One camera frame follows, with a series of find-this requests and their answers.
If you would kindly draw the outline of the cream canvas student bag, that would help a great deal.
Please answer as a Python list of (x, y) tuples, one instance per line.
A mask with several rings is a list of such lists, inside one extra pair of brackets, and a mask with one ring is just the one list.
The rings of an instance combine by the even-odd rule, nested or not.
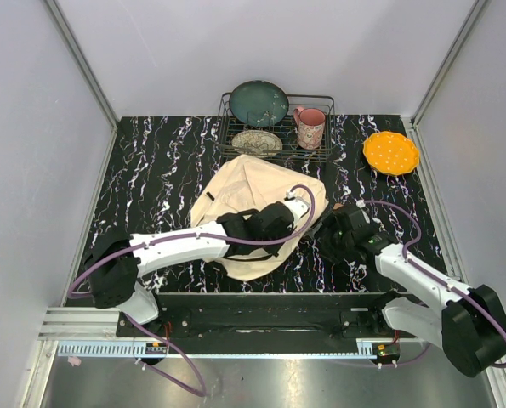
[[(315, 197), (314, 220), (327, 208), (325, 185), (318, 179), (277, 166), (256, 157), (241, 155), (226, 162), (209, 181), (190, 210), (190, 225), (196, 227), (214, 221), (226, 213), (262, 210), (267, 205), (282, 201), (293, 186), (307, 186)], [(237, 281), (252, 281), (273, 272), (281, 266), (298, 246), (296, 237), (284, 243), (279, 255), (259, 260), (265, 255), (256, 249), (249, 256), (235, 260), (217, 259), (227, 275)]]

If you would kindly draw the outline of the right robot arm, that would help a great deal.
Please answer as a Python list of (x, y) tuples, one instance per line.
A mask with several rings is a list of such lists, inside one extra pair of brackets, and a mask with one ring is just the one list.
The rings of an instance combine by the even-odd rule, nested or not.
[(378, 297), (360, 320), (374, 336), (419, 337), (467, 377), (488, 367), (506, 368), (506, 314), (489, 286), (468, 286), (416, 258), (408, 244), (374, 226), (356, 204), (326, 211), (314, 237), (333, 264), (359, 261), (417, 299), (395, 291)]

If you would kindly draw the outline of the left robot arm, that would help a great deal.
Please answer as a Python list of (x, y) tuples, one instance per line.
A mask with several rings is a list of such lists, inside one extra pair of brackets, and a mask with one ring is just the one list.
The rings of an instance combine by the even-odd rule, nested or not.
[(263, 260), (279, 254), (310, 206), (298, 198), (269, 204), (264, 209), (226, 213), (194, 228), (155, 235), (118, 235), (91, 251), (85, 268), (94, 307), (120, 310), (147, 337), (163, 328), (164, 316), (154, 295), (139, 277), (158, 269), (197, 259), (237, 260), (256, 250)]

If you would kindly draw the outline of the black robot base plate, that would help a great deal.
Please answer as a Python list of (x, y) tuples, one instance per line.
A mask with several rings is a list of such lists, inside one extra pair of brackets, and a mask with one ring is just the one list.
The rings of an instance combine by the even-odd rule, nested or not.
[(136, 328), (124, 315), (119, 337), (166, 336), (187, 354), (342, 354), (359, 339), (391, 342), (375, 322), (377, 293), (163, 293), (159, 315)]

